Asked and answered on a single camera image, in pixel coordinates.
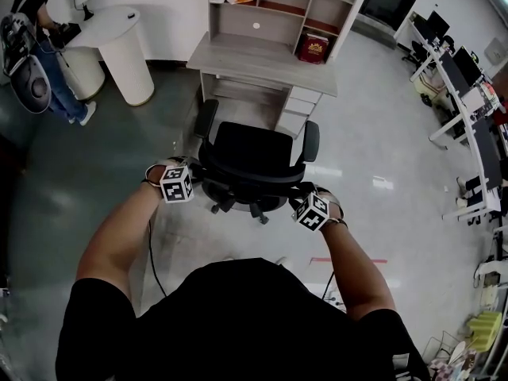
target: yellow object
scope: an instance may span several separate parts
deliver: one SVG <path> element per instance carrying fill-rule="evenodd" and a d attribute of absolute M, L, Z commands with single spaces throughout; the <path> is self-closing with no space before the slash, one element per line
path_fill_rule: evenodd
<path fill-rule="evenodd" d="M 468 322 L 473 331 L 471 348 L 477 352 L 488 352 L 501 328 L 502 315 L 499 312 L 482 312 Z"/>

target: chair armrest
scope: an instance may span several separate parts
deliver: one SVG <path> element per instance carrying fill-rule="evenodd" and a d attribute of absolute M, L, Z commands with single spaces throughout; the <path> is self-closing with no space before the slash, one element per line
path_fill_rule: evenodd
<path fill-rule="evenodd" d="M 314 162 L 319 152 L 319 125 L 313 121 L 305 123 L 305 135 L 303 136 L 302 154 L 298 158 L 297 164 L 304 162 Z"/>
<path fill-rule="evenodd" d="M 194 125 L 195 136 L 203 140 L 208 137 L 212 124 L 214 123 L 218 106 L 219 101 L 215 99 L 210 99 L 203 103 L 203 106 L 199 109 L 196 124 Z"/>

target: book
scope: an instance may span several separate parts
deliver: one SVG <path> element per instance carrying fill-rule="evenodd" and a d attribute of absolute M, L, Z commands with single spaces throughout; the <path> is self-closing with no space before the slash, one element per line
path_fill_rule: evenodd
<path fill-rule="evenodd" d="M 315 34 L 305 34 L 298 59 L 311 64 L 319 64 L 325 58 L 328 48 L 328 38 Z"/>

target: marker cube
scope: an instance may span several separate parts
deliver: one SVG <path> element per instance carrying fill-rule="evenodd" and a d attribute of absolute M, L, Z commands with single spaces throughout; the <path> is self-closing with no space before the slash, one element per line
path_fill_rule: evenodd
<path fill-rule="evenodd" d="M 329 219 L 329 200 L 314 193 L 302 202 L 293 213 L 293 220 L 313 232 L 318 231 Z"/>
<path fill-rule="evenodd" d="M 160 180 L 160 189 L 166 203 L 189 202 L 194 197 L 189 168 L 167 167 Z"/>

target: hand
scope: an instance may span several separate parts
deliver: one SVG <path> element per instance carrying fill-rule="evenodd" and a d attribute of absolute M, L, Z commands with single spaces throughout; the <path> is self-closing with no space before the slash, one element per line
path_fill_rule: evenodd
<path fill-rule="evenodd" d="M 180 162 L 173 159 L 159 161 L 150 170 L 147 178 L 150 182 L 159 184 L 159 181 L 162 178 L 164 171 L 166 171 L 166 167 L 178 167 L 179 165 Z"/>
<path fill-rule="evenodd" d="M 332 219 L 343 219 L 344 218 L 344 212 L 341 208 L 341 203 L 339 202 L 339 199 L 337 199 L 331 192 L 326 190 L 325 188 L 318 187 L 317 189 L 317 195 L 320 198 L 328 199 L 329 200 L 329 215 Z"/>

